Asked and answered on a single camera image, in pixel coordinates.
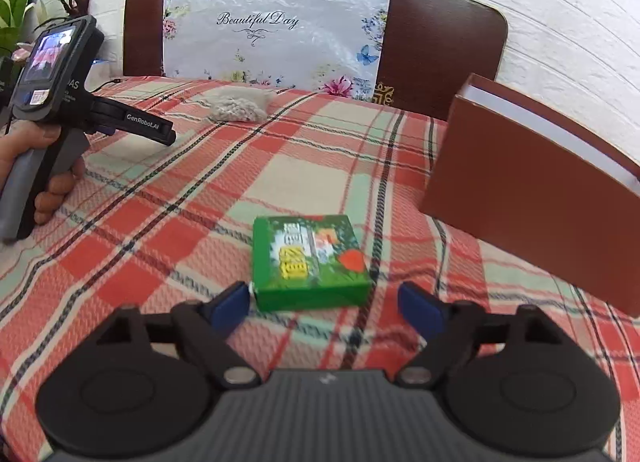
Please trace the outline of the person left hand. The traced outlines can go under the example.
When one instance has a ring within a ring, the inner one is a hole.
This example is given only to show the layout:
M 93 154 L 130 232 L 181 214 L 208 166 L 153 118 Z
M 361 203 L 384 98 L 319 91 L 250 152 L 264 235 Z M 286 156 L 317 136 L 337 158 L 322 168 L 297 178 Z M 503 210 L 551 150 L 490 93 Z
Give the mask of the person left hand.
M 15 160 L 32 149 L 46 149 L 51 146 L 61 134 L 61 126 L 53 124 L 37 124 L 30 121 L 18 121 L 11 126 L 11 130 L 1 137 L 1 189 L 6 185 L 6 179 L 11 173 Z M 38 193 L 35 200 L 35 224 L 47 224 L 53 214 L 62 207 L 65 198 L 72 192 L 86 170 L 85 161 L 78 158 L 70 170 L 49 179 L 43 191 Z

